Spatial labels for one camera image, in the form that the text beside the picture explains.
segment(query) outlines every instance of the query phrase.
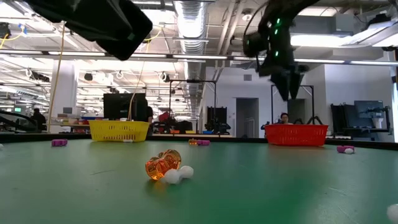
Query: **orange small object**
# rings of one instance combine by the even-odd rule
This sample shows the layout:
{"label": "orange small object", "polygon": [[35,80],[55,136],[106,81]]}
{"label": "orange small object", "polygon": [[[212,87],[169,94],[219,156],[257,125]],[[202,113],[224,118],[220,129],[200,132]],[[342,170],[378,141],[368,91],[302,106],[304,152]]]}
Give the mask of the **orange small object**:
{"label": "orange small object", "polygon": [[164,177],[169,169],[178,169],[181,164],[181,156],[176,150],[168,149],[159,155],[152,157],[146,164],[145,170],[149,177],[159,180]]}
{"label": "orange small object", "polygon": [[279,146],[323,146],[327,125],[272,124],[266,126],[268,143]]}
{"label": "orange small object", "polygon": [[198,144],[198,140],[189,139],[189,140],[188,140],[188,143],[189,143],[190,145],[197,145],[197,144]]}

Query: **orange toy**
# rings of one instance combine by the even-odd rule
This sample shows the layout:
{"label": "orange toy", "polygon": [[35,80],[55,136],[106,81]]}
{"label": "orange toy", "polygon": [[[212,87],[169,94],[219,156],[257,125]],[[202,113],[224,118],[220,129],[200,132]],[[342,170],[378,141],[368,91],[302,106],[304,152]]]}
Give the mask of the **orange toy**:
{"label": "orange toy", "polygon": [[198,140],[189,139],[189,140],[188,140],[188,143],[191,144],[191,145],[197,145],[197,144],[198,144]]}
{"label": "orange toy", "polygon": [[164,177],[169,169],[178,169],[181,164],[180,154],[173,149],[159,153],[157,157],[152,157],[146,164],[145,170],[149,177],[159,180]]}

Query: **pink object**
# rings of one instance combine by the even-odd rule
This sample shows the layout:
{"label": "pink object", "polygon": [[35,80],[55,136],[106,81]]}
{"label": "pink object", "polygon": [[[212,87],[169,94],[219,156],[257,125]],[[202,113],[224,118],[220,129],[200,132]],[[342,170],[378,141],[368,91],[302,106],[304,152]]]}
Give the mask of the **pink object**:
{"label": "pink object", "polygon": [[198,140],[198,146],[208,146],[210,145],[210,141],[209,140]]}
{"label": "pink object", "polygon": [[68,144],[68,140],[67,139],[54,139],[51,142],[51,146],[66,146]]}
{"label": "pink object", "polygon": [[339,153],[344,153],[346,149],[353,149],[353,151],[355,152],[354,146],[337,146],[337,151]]}

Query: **green table surface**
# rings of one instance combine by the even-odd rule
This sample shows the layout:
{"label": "green table surface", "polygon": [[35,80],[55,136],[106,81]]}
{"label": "green table surface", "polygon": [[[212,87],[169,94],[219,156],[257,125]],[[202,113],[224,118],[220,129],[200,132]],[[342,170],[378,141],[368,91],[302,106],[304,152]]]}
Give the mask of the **green table surface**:
{"label": "green table surface", "polygon": [[[0,223],[389,223],[398,152],[256,143],[69,141],[0,149]],[[144,164],[176,149],[193,179],[151,181]]]}

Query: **person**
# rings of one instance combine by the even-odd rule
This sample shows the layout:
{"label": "person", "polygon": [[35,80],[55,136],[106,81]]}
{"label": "person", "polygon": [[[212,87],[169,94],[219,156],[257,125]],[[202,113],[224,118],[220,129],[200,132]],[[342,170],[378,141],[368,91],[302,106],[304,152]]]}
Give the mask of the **person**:
{"label": "person", "polygon": [[45,126],[45,117],[40,113],[40,110],[38,108],[34,109],[33,116],[31,116],[30,118],[36,121],[39,130],[45,131],[47,129]]}
{"label": "person", "polygon": [[287,114],[287,113],[282,113],[281,115],[280,115],[280,120],[281,120],[281,124],[292,124],[292,123],[289,123],[289,115]]}
{"label": "person", "polygon": [[154,129],[152,127],[152,121],[154,120],[154,110],[148,106],[147,107],[147,122],[150,123],[149,125],[149,129],[148,129],[148,136],[151,136],[154,132]]}

